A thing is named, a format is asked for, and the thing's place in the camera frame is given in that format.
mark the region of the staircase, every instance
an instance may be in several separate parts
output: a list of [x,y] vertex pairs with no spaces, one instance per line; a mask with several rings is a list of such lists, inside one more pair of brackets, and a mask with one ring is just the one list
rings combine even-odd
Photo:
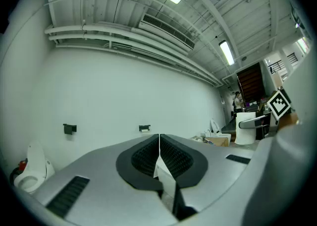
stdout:
[[246,102],[257,101],[265,95],[265,90],[262,81],[262,73],[260,64],[256,63],[253,66],[237,73],[240,91]]
[[[291,65],[295,67],[298,65],[298,59],[295,56],[295,53],[292,53],[291,55],[287,56]],[[271,65],[268,66],[269,70],[271,71],[271,74],[274,74],[275,72],[279,72],[281,77],[285,76],[287,74],[287,70],[285,68],[285,64],[283,63],[282,60],[279,60]]]

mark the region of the floor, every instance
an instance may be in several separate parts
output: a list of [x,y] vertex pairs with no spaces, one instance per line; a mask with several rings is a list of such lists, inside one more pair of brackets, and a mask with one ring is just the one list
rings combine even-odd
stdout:
[[230,148],[239,148],[239,149],[247,149],[247,150],[253,150],[255,151],[258,147],[260,141],[255,141],[255,143],[249,144],[249,145],[238,145],[234,142],[230,142],[229,147]]
[[169,196],[165,191],[163,191],[162,198],[163,204],[167,207],[171,212],[173,211],[174,198]]
[[222,133],[230,133],[236,131],[236,121],[231,121],[228,125],[226,125],[223,129],[221,129]]

